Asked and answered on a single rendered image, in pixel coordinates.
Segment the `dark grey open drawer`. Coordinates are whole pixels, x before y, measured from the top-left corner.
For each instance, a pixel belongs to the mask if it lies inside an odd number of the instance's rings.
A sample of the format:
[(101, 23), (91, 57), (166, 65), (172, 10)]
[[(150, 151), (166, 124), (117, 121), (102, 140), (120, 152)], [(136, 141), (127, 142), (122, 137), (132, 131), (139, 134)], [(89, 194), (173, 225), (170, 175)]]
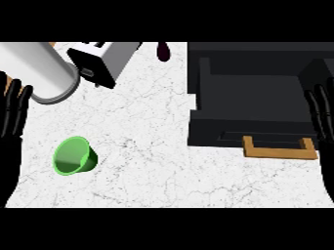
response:
[(186, 143), (295, 148), (316, 138), (303, 92), (334, 78), (334, 42), (189, 42)]

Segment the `white cylindrical container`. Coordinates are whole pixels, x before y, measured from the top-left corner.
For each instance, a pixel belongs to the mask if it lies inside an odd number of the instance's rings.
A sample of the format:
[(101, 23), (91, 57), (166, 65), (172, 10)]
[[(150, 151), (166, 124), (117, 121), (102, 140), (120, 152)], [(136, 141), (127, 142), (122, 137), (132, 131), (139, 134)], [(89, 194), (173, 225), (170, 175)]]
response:
[(33, 86), (39, 104), (60, 103), (79, 86), (79, 70), (46, 42), (0, 42), (0, 70)]

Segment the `dark purple eggplant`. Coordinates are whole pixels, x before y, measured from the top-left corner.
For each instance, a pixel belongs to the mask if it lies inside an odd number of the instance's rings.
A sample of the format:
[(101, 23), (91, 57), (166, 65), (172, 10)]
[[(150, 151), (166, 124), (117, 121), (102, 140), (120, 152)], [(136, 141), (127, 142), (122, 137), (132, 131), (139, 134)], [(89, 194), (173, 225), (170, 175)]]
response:
[(157, 45), (157, 58), (161, 62), (169, 60), (169, 47), (166, 42), (160, 42)]

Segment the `green cup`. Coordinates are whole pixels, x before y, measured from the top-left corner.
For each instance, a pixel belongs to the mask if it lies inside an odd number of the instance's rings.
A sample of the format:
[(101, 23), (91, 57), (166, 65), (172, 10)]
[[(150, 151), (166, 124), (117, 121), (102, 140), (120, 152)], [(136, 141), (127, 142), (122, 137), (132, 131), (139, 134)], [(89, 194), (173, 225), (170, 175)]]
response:
[(52, 154), (52, 169), (61, 176), (91, 171), (98, 164), (98, 155), (83, 137), (67, 138)]

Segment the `white and black toaster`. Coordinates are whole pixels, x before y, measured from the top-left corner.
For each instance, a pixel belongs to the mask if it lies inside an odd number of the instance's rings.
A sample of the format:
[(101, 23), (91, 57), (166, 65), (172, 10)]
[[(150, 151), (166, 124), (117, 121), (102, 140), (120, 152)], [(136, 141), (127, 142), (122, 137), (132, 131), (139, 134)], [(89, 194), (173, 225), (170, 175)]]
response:
[(67, 56), (80, 76), (97, 86), (111, 89), (139, 46), (141, 42), (79, 42), (67, 50)]

